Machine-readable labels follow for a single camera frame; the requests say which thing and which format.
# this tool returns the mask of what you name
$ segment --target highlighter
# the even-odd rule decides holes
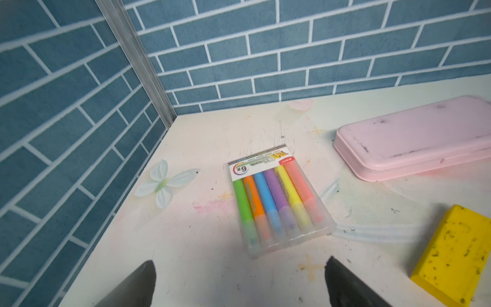
[[[273,237],[279,241],[286,240],[286,232],[281,224],[281,219],[279,217],[278,210],[274,204],[273,196],[271,195],[266,179],[263,173],[257,173],[252,176],[259,192],[259,197],[263,203],[264,211],[268,216],[268,221],[270,222],[271,230],[273,232]]]
[[[232,182],[232,184],[234,185],[237,206],[239,208],[239,214],[241,215],[247,249],[252,253],[258,252],[260,250],[259,238],[257,236],[256,226],[254,225],[254,218],[252,217],[249,201],[247,200],[244,183],[239,179]]]
[[[326,220],[324,218],[324,214],[317,204],[317,200],[315,199],[309,185],[305,181],[305,178],[298,165],[295,163],[295,161],[290,161],[285,163],[284,166],[288,176],[290,176],[290,179],[297,189],[297,192],[299,193],[299,196],[302,199],[310,218],[317,227],[323,227]]]
[[[314,230],[312,221],[308,216],[305,207],[303,206],[302,199],[300,198],[295,186],[292,183],[292,180],[288,176],[286,169],[283,165],[274,168],[274,172],[278,177],[281,187],[285,192],[286,199],[292,207],[293,215],[297,219],[299,223],[300,230],[303,233],[309,233]]]
[[[281,188],[281,185],[276,177],[273,169],[268,169],[263,172],[264,178],[266,179],[266,183],[268,184],[268,188],[270,189],[271,196],[273,197],[274,204],[278,209],[279,216],[281,221],[283,222],[283,226],[285,227],[286,233],[292,237],[296,238],[300,236],[299,226],[297,225],[297,221],[293,216],[292,209],[288,205],[288,200],[286,199],[285,194]]]
[[[259,239],[264,247],[268,247],[274,244],[273,237],[271,236],[270,226],[268,224],[268,218],[264,212],[263,204],[257,191],[254,178],[247,176],[242,179],[244,182],[245,192],[249,199],[250,209],[256,223]]]

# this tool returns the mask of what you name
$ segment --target white table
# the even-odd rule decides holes
[[[491,160],[369,183],[352,175],[332,141],[344,124],[466,94],[491,99],[491,75],[318,97],[306,112],[281,102],[179,116],[60,306],[97,303],[148,259],[157,270],[153,306],[329,306],[323,266],[331,255],[394,307],[443,306],[409,273],[452,204],[491,217]],[[283,143],[338,228],[251,260],[226,162]],[[163,210],[155,194],[133,195],[161,159],[168,176],[201,169]],[[490,264],[471,306],[489,302]]]

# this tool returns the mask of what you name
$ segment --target yellow sponge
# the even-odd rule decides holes
[[[440,222],[411,280],[449,307],[467,307],[490,250],[491,220],[454,205]]]

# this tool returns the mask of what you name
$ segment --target blue brick wallpaper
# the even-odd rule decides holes
[[[0,306],[55,307],[165,128],[94,0],[0,24]]]
[[[490,0],[123,3],[177,114],[491,73]]]

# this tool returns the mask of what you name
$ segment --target orange highlighter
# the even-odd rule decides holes
[[[263,203],[259,197],[256,183],[252,176],[247,176],[242,179],[245,186],[245,192],[249,199],[250,208],[256,223],[257,232],[259,233],[259,239],[264,247],[268,247],[274,244],[273,237],[271,236],[270,226],[268,224],[268,218],[264,212]]]

